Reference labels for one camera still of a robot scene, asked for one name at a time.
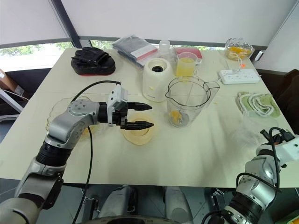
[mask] glass cup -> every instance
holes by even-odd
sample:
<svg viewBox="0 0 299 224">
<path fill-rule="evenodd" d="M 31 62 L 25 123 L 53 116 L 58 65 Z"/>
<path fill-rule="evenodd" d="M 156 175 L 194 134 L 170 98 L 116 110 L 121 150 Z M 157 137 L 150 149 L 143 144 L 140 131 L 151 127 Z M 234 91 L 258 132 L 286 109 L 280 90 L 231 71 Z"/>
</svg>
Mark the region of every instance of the glass cup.
<svg viewBox="0 0 299 224">
<path fill-rule="evenodd" d="M 166 93 L 167 117 L 175 127 L 189 126 L 207 107 L 219 85 L 216 82 L 204 82 L 198 77 L 182 76 L 173 79 Z"/>
<path fill-rule="evenodd" d="M 176 76 L 192 76 L 196 67 L 200 64 L 197 56 L 191 52 L 184 52 L 179 55 Z"/>
</svg>

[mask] white table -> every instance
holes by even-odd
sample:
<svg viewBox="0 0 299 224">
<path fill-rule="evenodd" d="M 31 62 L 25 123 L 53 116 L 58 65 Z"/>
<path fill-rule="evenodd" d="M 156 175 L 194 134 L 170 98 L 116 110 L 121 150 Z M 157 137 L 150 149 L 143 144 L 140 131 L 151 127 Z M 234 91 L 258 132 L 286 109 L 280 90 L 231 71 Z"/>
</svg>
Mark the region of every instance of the white table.
<svg viewBox="0 0 299 224">
<path fill-rule="evenodd" d="M 140 71 L 129 62 L 112 52 L 116 66 L 119 66 L 114 74 L 81 77 L 70 66 L 73 53 L 73 49 L 65 51 L 0 144 L 0 178 L 22 178 L 42 145 L 49 112 L 57 101 L 73 97 L 95 81 L 112 79 L 122 81 L 123 87 L 129 91 L 130 101 L 145 102 L 153 107 L 146 113 L 154 119 L 157 132 L 149 143 L 136 146 L 125 140 L 119 127 L 107 128 L 101 124 L 102 131 L 93 138 L 90 183 L 235 187 L 237 174 L 243 172 L 245 163 L 255 156 L 253 149 L 235 148 L 230 138 L 242 120 L 235 96 L 240 90 L 268 92 L 262 81 L 255 86 L 221 86 L 222 91 L 194 123 L 179 129 L 171 126 L 165 118 L 166 102 L 154 103 L 141 95 Z M 220 55 L 218 52 L 202 53 L 204 60 L 212 54 Z M 205 63 L 202 69 L 208 70 L 209 62 Z M 106 101 L 108 95 L 99 93 L 110 92 L 112 88 L 113 85 L 98 85 L 83 95 L 93 101 Z M 282 115 L 277 122 L 280 127 L 290 129 Z M 85 139 L 76 145 L 68 159 L 65 182 L 85 183 L 89 158 L 89 139 Z M 283 169 L 281 187 L 299 186 L 299 180 L 294 178 L 298 168 L 298 163 L 291 162 Z"/>
</svg>

